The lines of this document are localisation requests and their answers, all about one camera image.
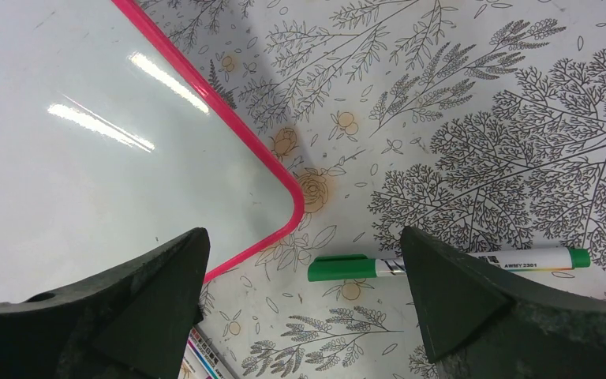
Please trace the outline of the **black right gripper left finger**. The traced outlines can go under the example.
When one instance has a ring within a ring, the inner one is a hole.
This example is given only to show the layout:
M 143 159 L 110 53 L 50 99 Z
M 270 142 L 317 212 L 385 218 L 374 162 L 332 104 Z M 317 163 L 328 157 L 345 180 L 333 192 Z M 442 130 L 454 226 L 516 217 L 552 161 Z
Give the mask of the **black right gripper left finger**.
M 175 378 L 211 245 L 194 228 L 19 302 L 0 302 L 0 378 Z

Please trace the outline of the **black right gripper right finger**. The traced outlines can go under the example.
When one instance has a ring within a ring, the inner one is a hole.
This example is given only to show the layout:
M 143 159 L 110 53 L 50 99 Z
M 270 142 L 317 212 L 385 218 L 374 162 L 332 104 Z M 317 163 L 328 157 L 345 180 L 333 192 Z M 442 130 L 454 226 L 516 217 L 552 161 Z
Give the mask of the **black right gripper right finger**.
M 442 378 L 606 378 L 606 302 L 492 266 L 413 227 L 400 239 Z

